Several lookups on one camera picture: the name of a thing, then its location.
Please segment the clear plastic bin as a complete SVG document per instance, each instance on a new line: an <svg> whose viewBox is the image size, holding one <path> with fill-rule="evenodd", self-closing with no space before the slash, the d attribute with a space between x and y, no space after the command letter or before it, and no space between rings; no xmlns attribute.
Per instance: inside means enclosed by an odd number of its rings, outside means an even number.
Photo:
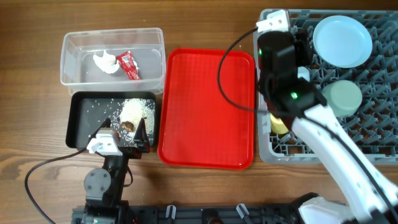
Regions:
<svg viewBox="0 0 398 224"><path fill-rule="evenodd" d="M108 74L94 61L104 53L132 53L139 80L130 80L119 68ZM78 91L164 90L166 54L164 34L158 27L69 32L64 36L60 57L60 82L72 95Z"/></svg>

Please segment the light blue small bowl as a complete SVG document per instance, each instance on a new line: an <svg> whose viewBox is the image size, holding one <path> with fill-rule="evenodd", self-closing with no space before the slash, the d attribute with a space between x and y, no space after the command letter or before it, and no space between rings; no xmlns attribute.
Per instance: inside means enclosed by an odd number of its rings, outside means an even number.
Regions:
<svg viewBox="0 0 398 224"><path fill-rule="evenodd" d="M310 72L307 68L299 67L297 71L298 71L297 73L298 78L303 78L308 82L310 81Z"/></svg>

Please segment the light blue plate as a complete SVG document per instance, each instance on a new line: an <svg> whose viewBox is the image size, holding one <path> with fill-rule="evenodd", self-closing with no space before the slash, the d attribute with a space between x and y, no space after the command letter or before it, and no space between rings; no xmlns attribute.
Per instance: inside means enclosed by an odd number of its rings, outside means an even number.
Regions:
<svg viewBox="0 0 398 224"><path fill-rule="evenodd" d="M313 31L313 45L324 61L340 68L363 64L373 50L369 31L347 16L330 16L320 21Z"/></svg>

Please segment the food scraps with rice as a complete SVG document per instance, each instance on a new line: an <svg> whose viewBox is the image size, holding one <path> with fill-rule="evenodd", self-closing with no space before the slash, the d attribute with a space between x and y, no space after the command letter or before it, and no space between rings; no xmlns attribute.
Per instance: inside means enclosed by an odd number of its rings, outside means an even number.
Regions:
<svg viewBox="0 0 398 224"><path fill-rule="evenodd" d="M154 143L155 101L142 98L89 98L82 101L81 119L83 128L93 133L106 119L111 120L111 127L116 129L123 146L132 146L136 128L145 119L146 132L151 144Z"/></svg>

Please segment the mint green bowl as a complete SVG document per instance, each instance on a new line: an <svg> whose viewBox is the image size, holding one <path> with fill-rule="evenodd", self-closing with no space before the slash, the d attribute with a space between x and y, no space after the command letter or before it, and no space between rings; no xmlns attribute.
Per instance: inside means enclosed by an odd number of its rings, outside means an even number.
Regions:
<svg viewBox="0 0 398 224"><path fill-rule="evenodd" d="M352 116L362 103L359 86L348 80L340 80L324 87L322 95L337 118Z"/></svg>

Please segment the white napkin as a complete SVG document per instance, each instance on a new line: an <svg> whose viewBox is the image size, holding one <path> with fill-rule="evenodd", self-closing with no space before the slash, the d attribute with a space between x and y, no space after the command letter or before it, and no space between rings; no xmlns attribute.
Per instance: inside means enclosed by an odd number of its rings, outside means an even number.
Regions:
<svg viewBox="0 0 398 224"><path fill-rule="evenodd" d="M103 51L102 57L94 54L93 60L96 66L107 74L114 74L120 68L119 62L117 61L116 57L107 53L107 51L105 50Z"/></svg>

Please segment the grey dishwasher rack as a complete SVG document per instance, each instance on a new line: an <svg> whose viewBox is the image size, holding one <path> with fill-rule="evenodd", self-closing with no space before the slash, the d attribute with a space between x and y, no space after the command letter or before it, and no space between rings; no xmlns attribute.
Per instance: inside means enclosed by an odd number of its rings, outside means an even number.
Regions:
<svg viewBox="0 0 398 224"><path fill-rule="evenodd" d="M338 68L314 53L310 81L318 89L340 80L355 83L363 100L354 115L338 118L365 156L378 165L397 165L397 11L288 9L291 33L307 30L310 37L326 17L348 16L370 33L373 50L362 65ZM271 131L269 114L258 114L260 158L269 164L319 164L312 150L293 132Z"/></svg>

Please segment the red serving tray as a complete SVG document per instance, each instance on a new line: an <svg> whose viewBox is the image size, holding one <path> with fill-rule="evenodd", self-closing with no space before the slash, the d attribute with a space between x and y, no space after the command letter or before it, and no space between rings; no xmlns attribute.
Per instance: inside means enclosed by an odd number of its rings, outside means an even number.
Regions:
<svg viewBox="0 0 398 224"><path fill-rule="evenodd" d="M171 166L243 170L254 159L254 59L243 51L178 48L167 59L157 153Z"/></svg>

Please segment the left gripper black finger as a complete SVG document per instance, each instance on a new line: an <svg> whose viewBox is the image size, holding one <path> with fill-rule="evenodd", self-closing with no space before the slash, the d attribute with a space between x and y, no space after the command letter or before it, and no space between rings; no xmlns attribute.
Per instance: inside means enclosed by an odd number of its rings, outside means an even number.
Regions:
<svg viewBox="0 0 398 224"><path fill-rule="evenodd" d="M89 138L91 139L91 138L95 138L96 137L96 134L98 133L98 131L101 129L101 128L109 128L111 126L111 120L109 119L109 118L106 118L104 121L103 121L103 123L99 126L99 128L95 131L95 132L93 132L91 135L89 135Z"/></svg>
<svg viewBox="0 0 398 224"><path fill-rule="evenodd" d="M136 144L139 144L139 143L143 143L143 144L148 143L149 144L149 137L146 132L146 124L145 124L144 118L141 118L141 120L138 124L138 127L136 128L136 133L133 137L133 141Z"/></svg>

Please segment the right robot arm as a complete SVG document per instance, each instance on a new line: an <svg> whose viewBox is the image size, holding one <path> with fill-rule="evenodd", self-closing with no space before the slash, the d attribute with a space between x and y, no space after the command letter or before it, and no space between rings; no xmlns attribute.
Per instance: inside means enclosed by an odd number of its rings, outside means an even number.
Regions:
<svg viewBox="0 0 398 224"><path fill-rule="evenodd" d="M346 197L357 223L397 223L397 186L382 175L344 131L321 91L298 76L310 65L307 32L259 31L259 92L278 116L319 158Z"/></svg>

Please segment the yellow plastic cup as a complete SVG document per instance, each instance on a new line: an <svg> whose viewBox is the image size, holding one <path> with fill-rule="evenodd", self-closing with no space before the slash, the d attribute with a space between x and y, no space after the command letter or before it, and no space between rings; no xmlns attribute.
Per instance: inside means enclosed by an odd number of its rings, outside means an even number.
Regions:
<svg viewBox="0 0 398 224"><path fill-rule="evenodd" d="M273 114L270 115L271 131L276 134L286 134L289 129L280 118L276 118Z"/></svg>

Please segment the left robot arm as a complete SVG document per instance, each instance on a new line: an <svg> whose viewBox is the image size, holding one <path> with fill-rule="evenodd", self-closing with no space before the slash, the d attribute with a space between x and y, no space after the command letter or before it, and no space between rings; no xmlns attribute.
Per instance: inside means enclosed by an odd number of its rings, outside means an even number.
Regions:
<svg viewBox="0 0 398 224"><path fill-rule="evenodd" d="M82 214L73 212L72 223L136 223L137 218L129 203L121 199L130 159L140 159L143 153L150 151L150 142L146 133L145 120L142 118L133 138L133 147L119 145L120 137L111 121L103 124L89 136L87 148L91 154L104 157L100 169L91 170L84 179L86 204Z"/></svg>

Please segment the black waste tray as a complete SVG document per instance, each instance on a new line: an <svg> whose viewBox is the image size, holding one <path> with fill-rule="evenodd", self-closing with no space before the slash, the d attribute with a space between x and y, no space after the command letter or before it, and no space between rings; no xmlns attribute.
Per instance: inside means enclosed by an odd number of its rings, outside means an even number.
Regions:
<svg viewBox="0 0 398 224"><path fill-rule="evenodd" d="M157 143L159 132L159 105L149 91L99 92L81 91L72 96L65 143L70 148L87 146L93 134L106 119L110 127L117 130L120 146L135 146L135 131L125 130L121 123L128 121L135 128L144 119L146 133L151 146Z"/></svg>

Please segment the red ketchup packet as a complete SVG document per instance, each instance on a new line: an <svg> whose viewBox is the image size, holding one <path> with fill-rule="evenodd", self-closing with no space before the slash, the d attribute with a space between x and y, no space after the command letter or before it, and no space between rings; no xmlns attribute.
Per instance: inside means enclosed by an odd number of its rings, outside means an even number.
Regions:
<svg viewBox="0 0 398 224"><path fill-rule="evenodd" d="M130 80L140 80L137 62L134 60L133 54L130 51L124 52L116 56L120 67Z"/></svg>

